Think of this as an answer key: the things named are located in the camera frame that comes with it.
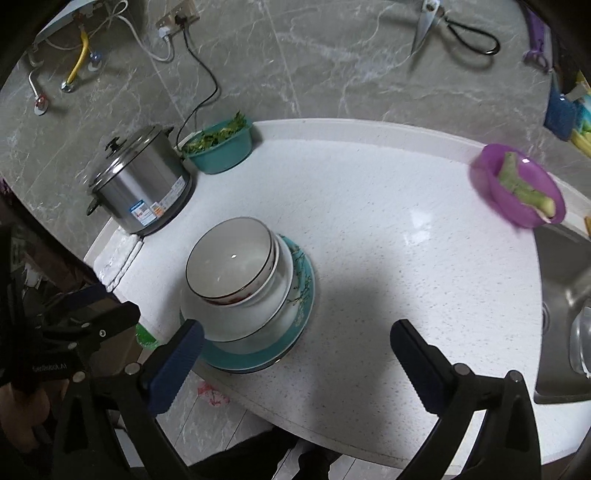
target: teal plate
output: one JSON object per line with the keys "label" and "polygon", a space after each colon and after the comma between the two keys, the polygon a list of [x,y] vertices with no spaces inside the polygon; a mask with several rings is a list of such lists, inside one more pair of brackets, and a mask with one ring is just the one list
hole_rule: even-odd
{"label": "teal plate", "polygon": [[230,373],[252,373],[262,370],[280,360],[300,337],[314,303],[314,270],[304,251],[287,237],[280,235],[290,249],[294,260],[294,270],[298,279],[298,295],[292,300],[299,304],[294,322],[289,329],[271,346],[258,352],[244,355],[225,352],[213,342],[205,340],[205,345],[199,358],[212,367]]}

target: black cable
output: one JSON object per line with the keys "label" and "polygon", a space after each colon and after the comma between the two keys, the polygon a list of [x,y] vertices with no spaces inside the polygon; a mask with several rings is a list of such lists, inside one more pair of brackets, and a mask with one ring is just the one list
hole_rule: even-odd
{"label": "black cable", "polygon": [[180,152],[181,149],[178,147],[178,139],[180,138],[181,132],[183,131],[183,129],[185,128],[185,126],[187,125],[188,121],[191,119],[191,117],[193,115],[195,115],[195,113],[197,113],[197,110],[199,110],[202,106],[205,106],[205,104],[210,101],[219,91],[220,91],[220,86],[219,83],[217,82],[217,78],[216,76],[213,74],[213,72],[209,69],[209,67],[207,65],[205,65],[200,59],[199,57],[197,57],[197,55],[195,54],[195,52],[193,52],[193,50],[191,49],[191,47],[189,46],[189,39],[188,39],[188,34],[187,34],[187,29],[185,28],[184,24],[181,25],[181,30],[183,31],[183,39],[185,40],[185,46],[187,47],[187,51],[189,52],[189,54],[197,61],[197,63],[199,65],[201,65],[205,71],[209,74],[209,76],[212,78],[213,80],[213,84],[215,85],[215,88],[213,90],[213,93],[208,96],[203,102],[201,102],[200,104],[198,104],[193,111],[189,114],[189,116],[185,119],[185,121],[183,122],[183,124],[181,125],[181,128],[178,130],[177,132],[177,140],[176,140],[176,147],[177,150]]}

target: stainless steel pot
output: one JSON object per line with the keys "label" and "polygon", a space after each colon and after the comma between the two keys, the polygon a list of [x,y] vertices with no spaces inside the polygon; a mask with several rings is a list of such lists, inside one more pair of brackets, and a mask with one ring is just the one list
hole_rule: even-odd
{"label": "stainless steel pot", "polygon": [[128,232],[148,235],[180,210],[191,190],[191,175],[168,141],[172,129],[151,125],[111,149],[92,177],[94,198],[86,214],[101,205]]}

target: scissors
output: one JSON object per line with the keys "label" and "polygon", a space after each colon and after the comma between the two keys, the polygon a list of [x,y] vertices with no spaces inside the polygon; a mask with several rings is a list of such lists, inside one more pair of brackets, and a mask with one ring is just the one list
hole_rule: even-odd
{"label": "scissors", "polygon": [[[463,23],[449,19],[447,17],[447,12],[441,6],[440,0],[424,0],[423,6],[421,7],[421,16],[418,18],[417,30],[414,35],[411,55],[421,48],[421,45],[423,45],[425,37],[433,26],[433,22],[435,22],[436,18],[442,19],[447,24],[447,27],[453,33],[453,35],[460,41],[460,43],[476,53],[481,55],[496,55],[501,50],[501,43],[499,42],[499,39],[493,34],[479,28],[470,27],[468,25],[464,25]],[[495,42],[495,46],[490,50],[486,50],[485,48],[471,45],[460,36],[460,34],[457,32],[458,28],[488,37]]]}

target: label sticker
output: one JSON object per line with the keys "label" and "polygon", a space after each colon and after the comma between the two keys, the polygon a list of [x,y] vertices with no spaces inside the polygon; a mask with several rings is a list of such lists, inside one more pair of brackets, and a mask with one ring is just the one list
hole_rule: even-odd
{"label": "label sticker", "polygon": [[168,210],[170,207],[172,207],[173,203],[176,202],[177,199],[181,196],[181,193],[183,192],[186,183],[187,182],[184,181],[184,178],[179,177],[178,180],[174,182],[170,191],[164,196],[162,200],[160,200],[159,204],[164,212]]}
{"label": "label sticker", "polygon": [[150,208],[154,212],[154,215],[157,216],[158,218],[162,217],[162,215],[164,215],[164,212],[166,211],[166,209],[162,208],[162,206],[158,202],[154,202],[150,206]]}
{"label": "label sticker", "polygon": [[156,220],[156,218],[158,218],[143,200],[140,200],[138,203],[133,205],[129,211],[139,220],[143,226],[151,224],[154,220]]}

